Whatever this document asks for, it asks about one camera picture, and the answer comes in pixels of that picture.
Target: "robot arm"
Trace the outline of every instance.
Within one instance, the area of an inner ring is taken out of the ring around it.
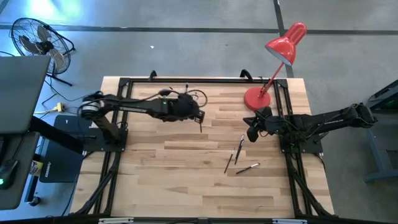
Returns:
[[[177,93],[178,97],[164,98],[171,92]],[[149,100],[157,95],[163,96],[163,98]],[[173,90],[160,90],[158,94],[141,100],[96,92],[84,97],[79,109],[81,117],[92,120],[102,130],[104,139],[110,143],[115,143],[119,139],[118,127],[105,118],[105,115],[111,111],[145,113],[153,118],[161,119],[163,122],[192,119],[196,123],[202,124],[205,117],[205,112],[200,110],[192,95]]]
[[[347,108],[318,115],[293,114],[283,118],[273,116],[269,107],[256,111],[256,116],[244,118],[248,129],[248,138],[255,142],[259,131],[268,134],[287,136],[292,144],[305,142],[310,137],[348,126],[355,128],[370,128],[377,119],[370,109],[362,103],[353,104]]]

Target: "fan guard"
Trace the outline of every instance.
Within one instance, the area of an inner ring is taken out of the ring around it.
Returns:
[[[74,47],[70,50],[64,41],[66,38],[42,21],[32,18],[17,19],[11,27],[11,39],[23,56],[50,55],[47,73],[61,74],[70,65],[70,52]]]

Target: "black metal frame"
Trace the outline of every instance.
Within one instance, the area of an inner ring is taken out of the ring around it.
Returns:
[[[157,77],[156,72],[152,71],[149,78],[120,78],[119,80],[119,88],[118,88],[118,96],[122,96],[122,92],[125,87],[127,87],[127,93],[125,97],[131,97],[132,89],[134,83],[258,83],[263,85],[264,82],[267,83],[268,80],[262,79],[253,79],[247,71],[243,72],[244,75],[241,75],[241,78],[159,78]],[[275,100],[277,104],[278,115],[283,116],[284,111],[282,107],[282,97],[280,91],[283,91],[284,100],[286,102],[287,114],[293,114],[292,104],[290,101],[289,95],[289,87],[286,79],[276,79],[273,83],[275,90]],[[118,118],[118,112],[115,111],[112,117],[112,123],[116,123]],[[123,112],[122,121],[127,121],[127,112]],[[338,218],[337,216],[331,215],[328,213],[323,207],[317,202],[316,198],[311,193],[310,189],[307,187],[307,183],[305,180],[305,172],[303,168],[302,155],[301,150],[299,152],[291,152],[283,138],[280,138],[280,145],[282,148],[282,152],[284,153],[286,164],[287,164],[287,172],[290,184],[290,194],[292,196],[292,204],[294,208],[294,219],[278,219],[278,218],[170,218],[170,217],[135,217],[133,218],[135,222],[171,222],[176,220],[190,220],[191,222],[197,222],[198,224],[202,223],[286,223],[286,222],[297,222],[297,223],[375,223],[364,220],[352,220],[346,218]],[[294,167],[292,156],[295,155],[295,160],[297,163],[297,168]],[[87,201],[87,205],[84,209],[77,211],[73,215],[82,215],[88,214],[94,205],[94,214],[103,214],[108,215],[110,217],[112,205],[113,205],[113,197],[116,186],[116,180],[118,178],[118,168],[121,158],[121,152],[115,152],[115,157],[111,168],[108,170],[109,160],[111,157],[111,152],[105,152],[103,166],[101,170],[101,177],[99,181],[99,186],[95,190],[93,195],[96,195],[96,200]],[[106,202],[106,206],[104,211],[101,213],[101,203],[103,197],[103,190],[106,184],[111,181],[108,199]],[[303,213],[299,206],[299,200],[297,195],[296,183],[302,189],[304,205],[305,205],[305,213]],[[315,216],[312,214],[312,208],[314,211],[318,213],[319,216]]]

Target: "gray floor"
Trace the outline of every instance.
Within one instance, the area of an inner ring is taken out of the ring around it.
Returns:
[[[397,30],[398,2],[393,0],[280,0],[285,27],[304,21],[309,29]],[[115,27],[225,27],[276,29],[272,0],[9,0],[0,24],[19,17],[50,24]],[[62,32],[77,51],[67,72],[60,75],[75,86],[55,88],[73,99],[97,90],[105,75],[232,76],[243,68],[269,77],[278,61],[264,49],[277,34],[201,34],[138,32]],[[0,30],[0,50],[17,54],[8,30]],[[313,114],[366,101],[397,78],[398,36],[308,35],[297,47],[293,70],[305,79]],[[283,71],[280,77],[286,77]],[[51,95],[44,86],[39,102]],[[57,102],[78,106],[79,101]],[[44,118],[53,123],[55,114]],[[365,133],[346,128],[323,141],[326,175],[337,215],[398,222],[398,179],[365,184],[363,175],[375,171]],[[71,184],[39,184],[44,202],[1,211],[0,220],[60,215]]]

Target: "wooden tabletop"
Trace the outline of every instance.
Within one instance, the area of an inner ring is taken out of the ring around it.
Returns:
[[[119,78],[104,77],[101,90],[116,94]],[[287,80],[293,112],[310,114],[304,80]],[[132,98],[144,98],[169,86],[182,91],[185,84],[135,83]],[[193,121],[163,123],[146,114],[129,113],[129,136],[119,166],[112,216],[293,217],[286,163],[277,136],[259,137],[254,143],[246,138],[238,163],[232,162],[223,173],[231,151],[246,134],[248,125],[242,118],[253,115],[243,104],[243,95],[252,86],[259,85],[190,83],[190,89],[208,95],[208,104],[202,108],[206,112],[202,133]],[[272,88],[270,94],[271,108],[277,114]],[[97,187],[103,156],[103,152],[95,152],[83,161],[71,212],[81,208]],[[261,163],[259,167],[235,174],[257,162]],[[319,158],[303,154],[303,164],[308,187],[333,213]],[[298,195],[304,211],[300,191]]]

